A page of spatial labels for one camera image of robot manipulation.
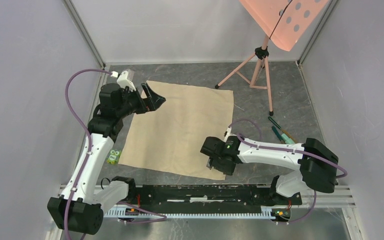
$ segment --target tripod clamp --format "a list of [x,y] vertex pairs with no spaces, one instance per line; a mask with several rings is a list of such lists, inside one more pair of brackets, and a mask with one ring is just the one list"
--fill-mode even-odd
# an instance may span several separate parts
[[269,56],[269,51],[267,50],[267,47],[265,49],[263,49],[262,47],[257,47],[255,49],[255,55],[257,56],[257,58],[262,60]]

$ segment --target white cable carrier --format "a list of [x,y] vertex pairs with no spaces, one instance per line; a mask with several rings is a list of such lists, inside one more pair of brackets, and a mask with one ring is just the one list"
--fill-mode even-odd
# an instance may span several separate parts
[[[146,218],[146,219],[159,219],[160,216],[155,216],[147,213],[140,213],[139,215],[126,214],[126,209],[131,207],[125,205],[113,206],[103,217],[104,218]],[[261,207],[261,213],[168,213],[168,219],[275,219],[271,216],[272,209]]]

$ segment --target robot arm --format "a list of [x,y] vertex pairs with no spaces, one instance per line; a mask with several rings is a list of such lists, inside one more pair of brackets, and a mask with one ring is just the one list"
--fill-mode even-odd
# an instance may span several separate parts
[[318,140],[307,138],[306,143],[296,144],[258,142],[249,138],[242,138],[241,141],[230,132],[228,128],[224,141],[213,136],[205,139],[201,153],[209,156],[207,167],[210,169],[215,168],[226,175],[232,175],[236,164],[262,163],[293,170],[289,174],[274,177],[271,197],[290,198],[307,189],[322,193],[334,192],[336,168],[301,153],[313,153],[337,164],[338,157]]
[[[94,194],[99,173],[123,127],[123,119],[134,113],[155,111],[166,101],[146,83],[141,85],[146,94],[146,98],[142,99],[131,78],[132,72],[124,71],[117,83],[105,84],[100,89],[100,104],[96,106],[87,125],[93,143],[91,151],[88,152],[89,142],[86,139],[69,183],[59,198],[51,197],[47,204],[49,213],[60,229],[64,229],[64,213],[71,191],[74,193],[69,206],[68,228],[87,234],[95,234],[101,227],[104,213],[118,201],[129,198],[129,187],[134,185],[134,181],[125,177],[114,178],[108,187]],[[82,168],[86,155],[89,158]],[[75,187],[73,184],[79,173],[81,175]]]

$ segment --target black cable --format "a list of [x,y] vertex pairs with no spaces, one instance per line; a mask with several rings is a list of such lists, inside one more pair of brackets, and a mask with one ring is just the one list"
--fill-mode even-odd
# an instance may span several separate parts
[[268,37],[268,39],[271,39],[272,36],[273,36],[273,33],[275,32],[276,28],[278,27],[278,24],[279,22],[281,21],[282,17],[284,16],[285,12],[286,12],[286,9],[289,7],[289,5],[292,3],[293,0],[290,0],[290,2],[285,6],[285,8],[283,9],[283,12],[282,12],[282,15],[280,15],[279,17],[279,20],[277,21],[276,23],[276,26],[274,26],[273,28],[273,31],[271,32],[270,36]]
[[111,183],[111,180],[110,180],[108,177],[104,177],[104,178],[102,178],[102,179],[100,180],[100,188],[101,188],[102,190],[104,190],[104,187],[102,186],[102,182],[104,181],[104,179],[108,180],[108,184]]

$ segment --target fabric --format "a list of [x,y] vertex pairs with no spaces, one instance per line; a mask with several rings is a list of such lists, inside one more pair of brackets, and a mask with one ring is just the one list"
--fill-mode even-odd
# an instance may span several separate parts
[[134,115],[118,163],[224,180],[223,173],[206,167],[208,156],[200,150],[206,137],[224,138],[232,122],[233,91],[157,81],[147,83],[166,102],[156,111]]

